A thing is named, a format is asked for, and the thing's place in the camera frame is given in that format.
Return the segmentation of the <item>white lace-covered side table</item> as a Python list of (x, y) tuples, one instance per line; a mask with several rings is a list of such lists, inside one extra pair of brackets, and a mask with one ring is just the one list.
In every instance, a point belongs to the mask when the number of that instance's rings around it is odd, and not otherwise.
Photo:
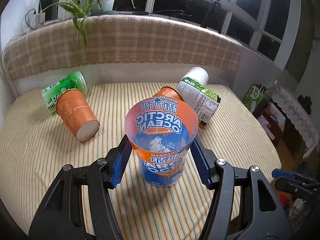
[(276, 87), (272, 92), (271, 98), (286, 114), (295, 129), (302, 136), (306, 145), (303, 159), (307, 159), (319, 142), (319, 133), (313, 125), (310, 116), (298, 102), (297, 98), (295, 98), (294, 94), (286, 88)]

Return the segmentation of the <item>orange paper cup near green-capped bottle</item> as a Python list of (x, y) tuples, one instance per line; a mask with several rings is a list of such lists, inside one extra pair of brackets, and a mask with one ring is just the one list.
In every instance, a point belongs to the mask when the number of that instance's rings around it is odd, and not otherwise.
[(69, 89), (56, 102), (56, 112), (79, 142), (95, 136), (100, 123), (81, 90)]

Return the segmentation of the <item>window frame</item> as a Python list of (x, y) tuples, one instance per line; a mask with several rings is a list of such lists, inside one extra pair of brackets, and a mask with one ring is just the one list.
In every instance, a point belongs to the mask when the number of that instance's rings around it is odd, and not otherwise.
[[(72, 14), (52, 3), (39, 0), (39, 12), (47, 21), (63, 21)], [(201, 25), (212, 0), (115, 0), (113, 11), (168, 18)], [(297, 36), (301, 0), (221, 0), (221, 33), (255, 51), (284, 69)], [(207, 28), (217, 31), (216, 13), (210, 15)]]

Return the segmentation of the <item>orange paper cup near white-capped bottle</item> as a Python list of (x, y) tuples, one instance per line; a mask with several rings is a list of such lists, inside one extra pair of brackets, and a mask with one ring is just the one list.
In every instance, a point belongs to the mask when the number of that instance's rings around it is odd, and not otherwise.
[(162, 87), (154, 96), (165, 96), (167, 98), (184, 101), (180, 92), (170, 86)]

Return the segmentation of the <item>beige plaid cushion backrest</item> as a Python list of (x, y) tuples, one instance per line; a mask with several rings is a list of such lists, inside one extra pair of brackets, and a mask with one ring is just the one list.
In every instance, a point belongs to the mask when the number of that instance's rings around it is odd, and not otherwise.
[(103, 63), (186, 63), (237, 71), (241, 44), (198, 26), (161, 17), (93, 16), (83, 40), (71, 20), (24, 35), (4, 50), (13, 80), (54, 69)]

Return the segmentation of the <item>blue orange Arctic Ocean cup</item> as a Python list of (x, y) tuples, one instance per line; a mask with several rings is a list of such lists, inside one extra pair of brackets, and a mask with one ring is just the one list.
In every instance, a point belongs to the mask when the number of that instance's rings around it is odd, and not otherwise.
[(124, 131), (148, 184), (167, 187), (179, 180), (198, 128), (195, 111), (181, 100), (153, 96), (129, 110)]

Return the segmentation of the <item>black light tripod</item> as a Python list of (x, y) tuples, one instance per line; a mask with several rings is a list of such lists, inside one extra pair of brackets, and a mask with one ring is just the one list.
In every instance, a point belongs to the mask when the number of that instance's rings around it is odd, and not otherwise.
[(211, 5), (200, 25), (201, 28), (206, 29), (209, 23), (209, 17), (210, 15), (214, 16), (215, 11), (217, 11), (216, 13), (216, 22), (217, 22), (217, 32), (219, 34), (221, 34), (221, 24), (220, 24), (220, 20), (219, 20), (219, 12), (221, 11), (221, 0), (212, 0)]

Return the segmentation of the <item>green tea bottle white cap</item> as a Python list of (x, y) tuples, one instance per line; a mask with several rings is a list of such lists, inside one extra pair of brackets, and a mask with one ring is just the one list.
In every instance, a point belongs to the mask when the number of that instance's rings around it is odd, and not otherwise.
[(206, 87), (209, 76), (201, 67), (191, 68), (180, 80), (176, 89), (183, 100), (195, 111), (199, 126), (204, 127), (216, 112), (221, 98)]

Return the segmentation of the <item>green carton box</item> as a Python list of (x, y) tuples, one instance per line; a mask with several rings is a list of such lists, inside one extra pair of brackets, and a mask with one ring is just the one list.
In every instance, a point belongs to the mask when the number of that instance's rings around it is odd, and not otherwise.
[(242, 100), (244, 106), (253, 113), (256, 109), (257, 105), (261, 102), (264, 97), (264, 92), (267, 89), (265, 85), (251, 85), (250, 89), (248, 90), (247, 94)]

